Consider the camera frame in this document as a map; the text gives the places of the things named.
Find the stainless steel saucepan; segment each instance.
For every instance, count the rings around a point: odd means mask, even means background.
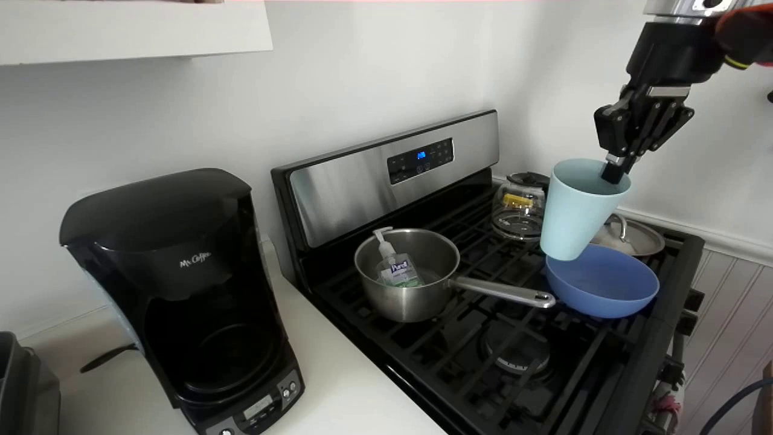
[[[554,304],[550,292],[538,292],[529,288],[515,288],[489,280],[475,280],[466,276],[455,276],[461,264],[461,255],[455,244],[429,230],[383,230],[387,242],[397,255],[407,255],[420,285],[390,288],[379,280],[379,242],[374,236],[364,240],[354,252],[354,269],[364,285],[364,292],[374,310],[379,310],[387,319],[393,321],[424,321],[443,310],[454,288],[493,296],[500,300],[531,304],[538,310],[548,310]]]

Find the cup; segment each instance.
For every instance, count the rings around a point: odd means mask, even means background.
[[[600,180],[604,164],[598,159],[554,164],[538,236],[545,257],[576,258],[627,194],[627,175],[618,184],[608,184]]]

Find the saucepan handle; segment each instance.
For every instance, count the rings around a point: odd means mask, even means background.
[[[538,310],[548,310],[554,304],[554,298],[550,292],[538,292],[531,288],[475,280],[475,279],[466,279],[466,276],[455,276],[454,282],[464,291],[493,296],[500,300],[510,300],[510,303],[519,303],[519,304],[529,304],[529,307],[538,307]]]

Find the coffee maker lid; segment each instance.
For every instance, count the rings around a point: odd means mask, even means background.
[[[222,170],[193,170],[100,192],[73,203],[59,244],[98,242],[108,250],[153,250],[213,230],[234,212],[248,184]]]

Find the cabinet door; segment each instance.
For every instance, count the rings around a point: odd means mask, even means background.
[[[262,0],[0,3],[0,65],[271,50]]]

